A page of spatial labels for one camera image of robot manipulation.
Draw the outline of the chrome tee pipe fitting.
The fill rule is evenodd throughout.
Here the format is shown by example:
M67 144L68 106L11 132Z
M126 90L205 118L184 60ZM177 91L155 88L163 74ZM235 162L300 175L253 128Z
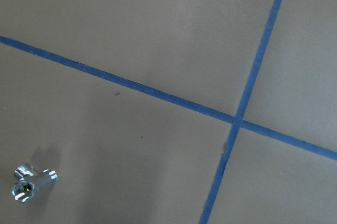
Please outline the chrome tee pipe fitting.
M58 174L55 170L49 169L37 171L33 166L25 163L16 168L14 177L17 181L12 186L12 197L15 201L27 203L53 186Z

